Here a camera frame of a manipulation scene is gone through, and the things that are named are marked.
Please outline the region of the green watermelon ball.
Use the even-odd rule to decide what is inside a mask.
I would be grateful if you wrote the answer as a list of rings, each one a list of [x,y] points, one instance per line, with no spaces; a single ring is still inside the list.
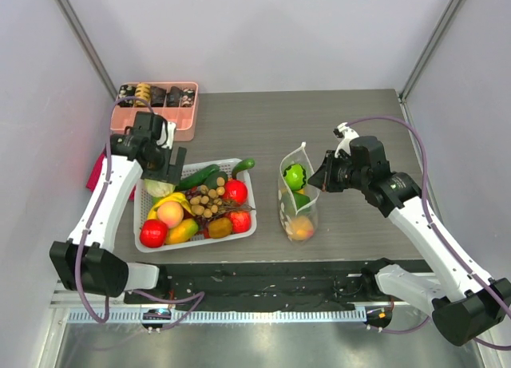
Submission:
[[[300,163],[290,164],[283,170],[283,179],[293,192],[297,192],[307,183],[307,171]]]

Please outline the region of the pale green cabbage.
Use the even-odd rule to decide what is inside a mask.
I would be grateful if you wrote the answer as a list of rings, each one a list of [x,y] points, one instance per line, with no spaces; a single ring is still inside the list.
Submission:
[[[175,185],[157,180],[144,180],[147,193],[156,198],[164,198],[175,191]]]

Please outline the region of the green bell pepper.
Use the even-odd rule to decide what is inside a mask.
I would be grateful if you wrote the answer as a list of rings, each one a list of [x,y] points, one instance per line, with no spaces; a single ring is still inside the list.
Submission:
[[[308,215],[311,212],[311,198],[300,194],[293,194],[296,205],[296,213],[300,215]]]

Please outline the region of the clear dotted zip bag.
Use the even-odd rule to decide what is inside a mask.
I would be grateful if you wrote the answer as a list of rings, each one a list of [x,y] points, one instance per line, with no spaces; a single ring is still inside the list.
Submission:
[[[319,190],[308,180],[315,170],[306,152],[307,143],[288,153],[278,171],[279,221],[287,238],[294,243],[307,242],[318,227]]]

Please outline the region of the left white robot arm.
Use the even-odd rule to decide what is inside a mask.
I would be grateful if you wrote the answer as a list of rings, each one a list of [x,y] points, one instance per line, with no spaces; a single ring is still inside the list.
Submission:
[[[127,263],[113,253],[115,236],[132,190],[142,180],[178,185],[186,150],[174,148],[176,126],[162,116],[138,112],[133,125],[111,134],[100,177],[77,226],[50,248],[50,260],[69,291],[116,298],[142,289],[164,302],[170,284],[148,263]]]

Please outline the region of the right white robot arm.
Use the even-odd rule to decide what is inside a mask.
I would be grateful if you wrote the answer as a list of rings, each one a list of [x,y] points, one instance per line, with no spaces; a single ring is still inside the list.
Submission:
[[[337,149],[328,150],[308,183],[323,192],[355,189],[416,247],[436,276],[421,278],[381,258],[362,269],[361,291],[409,303],[429,316],[448,342],[477,341],[510,312],[510,281],[480,268],[430,211],[426,192],[404,172],[393,172],[384,146],[374,136],[337,131]]]

